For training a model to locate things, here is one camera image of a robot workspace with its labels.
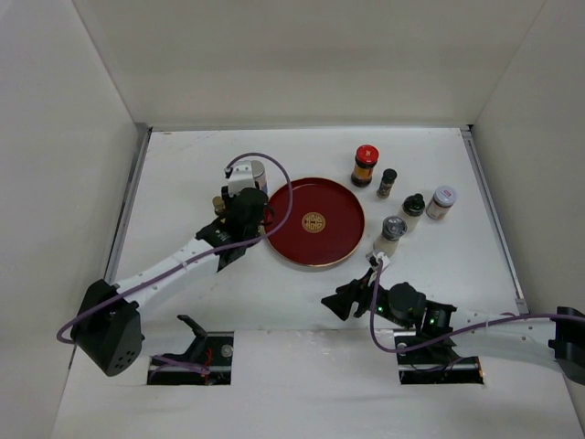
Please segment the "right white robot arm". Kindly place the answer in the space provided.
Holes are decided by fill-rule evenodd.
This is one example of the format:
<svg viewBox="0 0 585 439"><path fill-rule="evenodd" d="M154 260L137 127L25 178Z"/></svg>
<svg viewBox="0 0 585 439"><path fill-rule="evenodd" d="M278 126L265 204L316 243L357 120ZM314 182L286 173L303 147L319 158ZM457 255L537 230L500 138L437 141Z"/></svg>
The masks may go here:
<svg viewBox="0 0 585 439"><path fill-rule="evenodd" d="M400 328L393 347L379 349L424 374L442 373L470 358L535 364L584 382L584 315L560 306L552 314L499 316L431 301L408 283L381 287L374 270L335 289L322 305L338 318L370 314Z"/></svg>

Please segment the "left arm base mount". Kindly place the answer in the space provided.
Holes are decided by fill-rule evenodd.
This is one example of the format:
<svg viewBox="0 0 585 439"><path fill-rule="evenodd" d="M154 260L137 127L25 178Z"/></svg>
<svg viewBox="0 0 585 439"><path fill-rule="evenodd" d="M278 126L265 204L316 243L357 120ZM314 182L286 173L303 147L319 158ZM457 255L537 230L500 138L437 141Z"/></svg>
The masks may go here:
<svg viewBox="0 0 585 439"><path fill-rule="evenodd" d="M227 386L231 383L235 336L233 332L207 332L187 315L178 315L193 333L183 353L151 358L146 384L151 386Z"/></svg>

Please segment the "silver-lid white spice jar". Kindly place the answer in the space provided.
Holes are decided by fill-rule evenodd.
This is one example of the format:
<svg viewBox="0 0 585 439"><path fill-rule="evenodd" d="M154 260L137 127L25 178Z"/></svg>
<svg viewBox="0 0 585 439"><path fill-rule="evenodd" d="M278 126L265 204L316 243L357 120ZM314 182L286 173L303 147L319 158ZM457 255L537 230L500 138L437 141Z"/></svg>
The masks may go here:
<svg viewBox="0 0 585 439"><path fill-rule="evenodd" d="M251 161L252 175L258 189L265 194L268 193L268 186L266 180L266 169L264 164L259 160Z"/></svg>

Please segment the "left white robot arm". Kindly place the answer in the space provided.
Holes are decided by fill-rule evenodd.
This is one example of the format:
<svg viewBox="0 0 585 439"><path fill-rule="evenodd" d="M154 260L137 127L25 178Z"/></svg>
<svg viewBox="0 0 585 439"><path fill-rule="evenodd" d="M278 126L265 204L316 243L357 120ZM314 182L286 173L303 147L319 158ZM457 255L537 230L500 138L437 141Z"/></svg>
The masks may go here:
<svg viewBox="0 0 585 439"><path fill-rule="evenodd" d="M108 377L128 369L141 353L147 310L178 294L183 284L218 273L260 240L268 196L247 187L223 214L176 253L116 284L91 284L71 326L71 339Z"/></svg>

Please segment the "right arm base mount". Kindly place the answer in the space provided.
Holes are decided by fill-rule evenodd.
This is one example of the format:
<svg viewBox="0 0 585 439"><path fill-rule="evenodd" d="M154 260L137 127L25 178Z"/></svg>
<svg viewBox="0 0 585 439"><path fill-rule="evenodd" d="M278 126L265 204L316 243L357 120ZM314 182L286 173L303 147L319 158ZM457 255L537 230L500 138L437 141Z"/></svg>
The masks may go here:
<svg viewBox="0 0 585 439"><path fill-rule="evenodd" d="M402 385L484 384L477 357L461 357L454 344L442 341L426 348L399 353L399 381Z"/></svg>

